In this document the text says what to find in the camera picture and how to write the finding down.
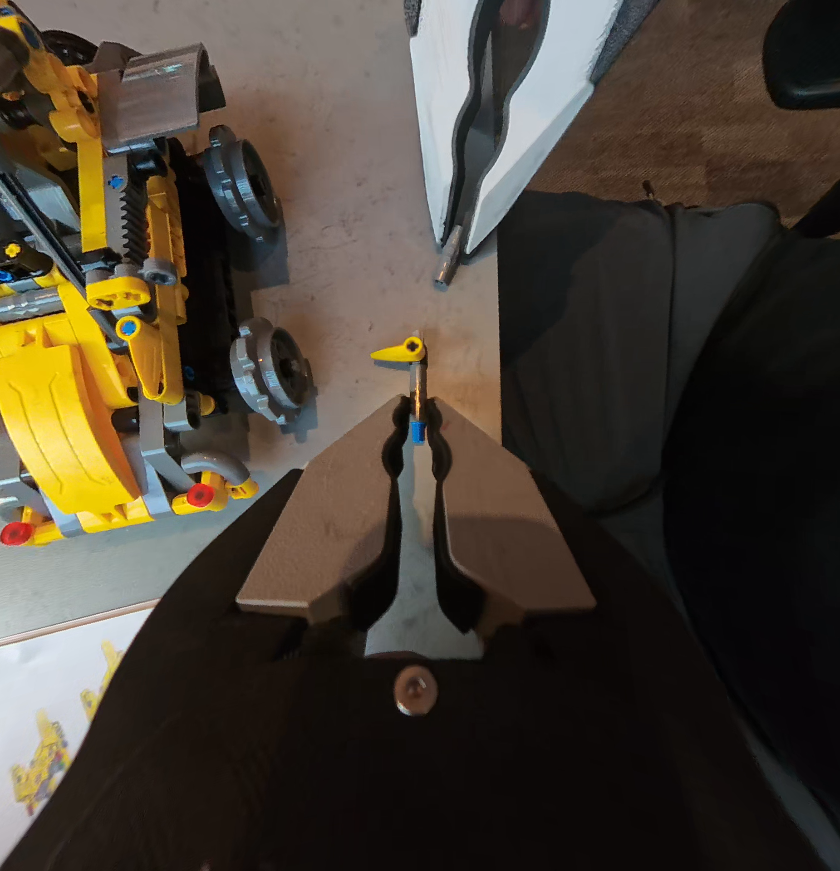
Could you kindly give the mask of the grey axle sleeve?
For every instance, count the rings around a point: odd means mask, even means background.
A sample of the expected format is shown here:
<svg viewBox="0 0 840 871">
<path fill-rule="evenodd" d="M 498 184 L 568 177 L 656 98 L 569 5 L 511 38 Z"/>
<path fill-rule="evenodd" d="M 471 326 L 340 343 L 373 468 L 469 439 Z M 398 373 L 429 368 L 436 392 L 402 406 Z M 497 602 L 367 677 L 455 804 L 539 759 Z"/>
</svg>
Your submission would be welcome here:
<svg viewBox="0 0 840 871">
<path fill-rule="evenodd" d="M 462 258 L 462 233 L 461 223 L 452 227 L 444 242 L 433 276 L 435 289 L 443 292 L 448 289 Z"/>
</svg>

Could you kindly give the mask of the instruction booklet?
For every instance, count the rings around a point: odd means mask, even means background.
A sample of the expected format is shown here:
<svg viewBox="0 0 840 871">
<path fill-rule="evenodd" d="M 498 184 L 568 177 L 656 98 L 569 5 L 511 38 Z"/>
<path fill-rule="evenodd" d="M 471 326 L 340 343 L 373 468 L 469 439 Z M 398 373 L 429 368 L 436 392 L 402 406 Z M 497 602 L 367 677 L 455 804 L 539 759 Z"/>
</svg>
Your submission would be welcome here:
<svg viewBox="0 0 840 871">
<path fill-rule="evenodd" d="M 0 642 L 0 865 L 58 789 L 157 600 Z"/>
</svg>

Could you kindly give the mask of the small yellow tooth piece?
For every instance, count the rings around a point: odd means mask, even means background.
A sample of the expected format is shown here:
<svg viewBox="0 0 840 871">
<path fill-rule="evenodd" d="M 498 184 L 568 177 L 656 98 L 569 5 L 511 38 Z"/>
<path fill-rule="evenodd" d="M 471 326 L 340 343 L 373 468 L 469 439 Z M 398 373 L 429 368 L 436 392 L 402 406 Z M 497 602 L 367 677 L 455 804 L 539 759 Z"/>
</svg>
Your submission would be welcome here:
<svg viewBox="0 0 840 871">
<path fill-rule="evenodd" d="M 415 364 L 427 358 L 427 348 L 423 339 L 409 335 L 401 344 L 384 347 L 370 354 L 373 361 L 395 364 Z"/>
</svg>

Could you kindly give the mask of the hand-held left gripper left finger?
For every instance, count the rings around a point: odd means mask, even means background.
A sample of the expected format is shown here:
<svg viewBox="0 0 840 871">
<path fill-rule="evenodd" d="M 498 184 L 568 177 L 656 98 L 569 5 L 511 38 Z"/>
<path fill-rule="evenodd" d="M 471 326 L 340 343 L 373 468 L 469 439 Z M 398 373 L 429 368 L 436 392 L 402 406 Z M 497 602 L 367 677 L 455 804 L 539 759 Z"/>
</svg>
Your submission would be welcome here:
<svg viewBox="0 0 840 871">
<path fill-rule="evenodd" d="M 356 630 L 383 616 L 398 584 L 407 436 L 408 398 L 395 396 L 308 463 L 236 597 L 244 612 Z"/>
</svg>

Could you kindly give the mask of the black chair base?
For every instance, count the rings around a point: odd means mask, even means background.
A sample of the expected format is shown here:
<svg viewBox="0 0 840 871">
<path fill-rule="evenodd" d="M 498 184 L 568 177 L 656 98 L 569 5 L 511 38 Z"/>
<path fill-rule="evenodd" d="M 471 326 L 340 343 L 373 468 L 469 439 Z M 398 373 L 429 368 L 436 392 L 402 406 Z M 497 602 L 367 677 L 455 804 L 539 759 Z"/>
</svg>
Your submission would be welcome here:
<svg viewBox="0 0 840 871">
<path fill-rule="evenodd" d="M 840 1 L 789 1 L 767 28 L 766 89 L 789 111 L 840 108 Z"/>
</svg>

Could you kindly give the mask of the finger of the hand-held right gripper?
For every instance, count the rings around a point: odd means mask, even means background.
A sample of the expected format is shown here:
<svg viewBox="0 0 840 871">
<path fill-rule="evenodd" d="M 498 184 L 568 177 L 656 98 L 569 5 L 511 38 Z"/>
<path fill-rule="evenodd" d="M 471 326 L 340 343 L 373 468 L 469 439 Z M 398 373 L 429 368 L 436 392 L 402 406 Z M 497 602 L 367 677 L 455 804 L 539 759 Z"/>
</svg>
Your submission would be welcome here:
<svg viewBox="0 0 840 871">
<path fill-rule="evenodd" d="M 496 229 L 591 97 L 592 72 L 621 1 L 544 3 L 534 50 L 504 99 L 502 127 L 463 236 L 472 255 Z"/>
<path fill-rule="evenodd" d="M 457 223 L 466 146 L 481 105 L 481 73 L 495 2 L 408 2 L 408 46 L 422 167 L 436 243 Z"/>
</svg>

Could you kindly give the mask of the yellow toy brick vehicle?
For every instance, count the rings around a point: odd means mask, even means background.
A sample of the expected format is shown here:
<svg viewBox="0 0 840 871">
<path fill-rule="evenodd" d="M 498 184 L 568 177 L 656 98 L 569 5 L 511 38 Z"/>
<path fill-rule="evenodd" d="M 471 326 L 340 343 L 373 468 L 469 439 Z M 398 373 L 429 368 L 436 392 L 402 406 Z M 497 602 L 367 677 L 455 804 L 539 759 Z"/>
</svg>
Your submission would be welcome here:
<svg viewBox="0 0 840 871">
<path fill-rule="evenodd" d="M 143 55 L 40 30 L 0 2 L 0 542 L 224 509 L 258 484 L 233 437 L 313 392 L 237 273 L 283 241 L 202 44 Z"/>
</svg>

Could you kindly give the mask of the person's dark clothing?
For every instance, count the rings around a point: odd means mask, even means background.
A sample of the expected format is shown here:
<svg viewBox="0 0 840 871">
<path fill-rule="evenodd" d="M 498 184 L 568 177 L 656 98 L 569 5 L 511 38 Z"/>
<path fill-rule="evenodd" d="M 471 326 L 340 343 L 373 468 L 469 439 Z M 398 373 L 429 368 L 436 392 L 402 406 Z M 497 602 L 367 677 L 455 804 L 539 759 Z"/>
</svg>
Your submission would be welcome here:
<svg viewBox="0 0 840 871">
<path fill-rule="evenodd" d="M 673 601 L 840 869 L 840 240 L 530 191 L 498 244 L 505 447 Z"/>
</svg>

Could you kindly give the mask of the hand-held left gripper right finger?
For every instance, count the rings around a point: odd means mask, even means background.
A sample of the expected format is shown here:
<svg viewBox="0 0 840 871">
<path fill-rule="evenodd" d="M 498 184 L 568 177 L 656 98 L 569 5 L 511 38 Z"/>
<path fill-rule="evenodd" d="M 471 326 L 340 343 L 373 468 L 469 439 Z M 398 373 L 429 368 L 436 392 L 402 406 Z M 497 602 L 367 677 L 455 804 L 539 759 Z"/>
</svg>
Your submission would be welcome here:
<svg viewBox="0 0 840 871">
<path fill-rule="evenodd" d="M 447 402 L 427 403 L 436 594 L 462 634 L 597 606 L 528 466 Z"/>
</svg>

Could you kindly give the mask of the grey axle pin blue tip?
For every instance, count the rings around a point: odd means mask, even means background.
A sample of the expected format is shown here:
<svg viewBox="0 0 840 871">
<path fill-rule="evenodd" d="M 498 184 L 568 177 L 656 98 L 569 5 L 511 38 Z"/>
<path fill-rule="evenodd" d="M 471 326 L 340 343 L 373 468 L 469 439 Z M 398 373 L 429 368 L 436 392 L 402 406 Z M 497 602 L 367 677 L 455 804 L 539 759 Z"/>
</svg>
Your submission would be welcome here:
<svg viewBox="0 0 840 871">
<path fill-rule="evenodd" d="M 421 333 L 408 337 L 410 343 L 418 344 L 422 355 L 410 363 L 410 398 L 413 403 L 410 434 L 414 445 L 427 441 L 427 347 Z"/>
</svg>

